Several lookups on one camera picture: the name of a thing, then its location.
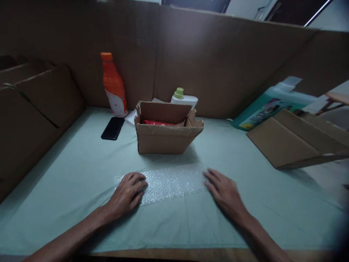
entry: wooden table edge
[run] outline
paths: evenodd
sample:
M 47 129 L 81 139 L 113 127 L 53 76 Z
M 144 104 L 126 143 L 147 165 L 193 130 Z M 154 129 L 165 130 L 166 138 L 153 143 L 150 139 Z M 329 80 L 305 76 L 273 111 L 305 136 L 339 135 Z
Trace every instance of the wooden table edge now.
M 333 255 L 329 250 L 285 250 L 297 262 L 325 261 Z M 188 261 L 257 261 L 250 249 L 208 248 L 208 249 L 134 249 L 92 253 L 92 256 L 127 257 L 146 259 L 172 259 Z

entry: hand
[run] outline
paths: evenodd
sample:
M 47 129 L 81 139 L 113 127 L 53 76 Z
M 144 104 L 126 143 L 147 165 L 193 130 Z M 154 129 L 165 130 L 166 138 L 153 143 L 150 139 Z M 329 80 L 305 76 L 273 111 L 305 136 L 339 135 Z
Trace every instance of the hand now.
M 138 172 L 128 173 L 123 177 L 111 199 L 102 206 L 105 223 L 111 223 L 134 209 L 144 194 L 142 187 L 148 185 L 145 176 Z
M 230 219 L 236 223 L 242 223 L 249 213 L 240 198 L 236 183 L 213 169 L 208 169 L 204 175 L 209 180 L 205 185 L 218 206 Z

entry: light green tablecloth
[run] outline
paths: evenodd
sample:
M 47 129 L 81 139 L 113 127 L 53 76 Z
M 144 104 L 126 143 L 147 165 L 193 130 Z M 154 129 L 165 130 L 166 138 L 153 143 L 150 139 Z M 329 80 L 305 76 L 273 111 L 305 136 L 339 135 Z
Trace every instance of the light green tablecloth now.
M 340 206 L 302 170 L 274 169 L 228 121 L 204 119 L 204 131 L 182 155 L 139 155 L 128 123 L 116 141 L 100 138 L 111 117 L 87 109 L 0 205 L 0 254 L 30 254 L 81 221 L 109 199 L 116 176 L 190 163 L 234 179 L 248 210 L 282 248 L 333 245 Z M 140 207 L 85 250 L 246 246 L 204 192 Z

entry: green bottle cap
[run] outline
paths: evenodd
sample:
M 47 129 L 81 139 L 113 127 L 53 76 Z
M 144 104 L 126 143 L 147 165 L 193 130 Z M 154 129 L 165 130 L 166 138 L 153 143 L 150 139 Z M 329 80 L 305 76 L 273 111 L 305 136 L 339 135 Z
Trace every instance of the green bottle cap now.
M 175 91 L 173 96 L 175 98 L 181 99 L 183 97 L 183 91 L 184 91 L 184 89 L 179 87 L 179 88 L 177 88 L 177 90 Z

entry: red item in box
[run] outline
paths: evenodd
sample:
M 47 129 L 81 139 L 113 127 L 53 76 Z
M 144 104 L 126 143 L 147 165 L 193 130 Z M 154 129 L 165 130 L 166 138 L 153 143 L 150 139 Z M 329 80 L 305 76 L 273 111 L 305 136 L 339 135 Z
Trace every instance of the red item in box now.
M 153 121 L 153 120 L 143 120 L 143 124 L 151 124 L 154 126 L 174 126 L 174 124 L 157 122 L 157 121 Z

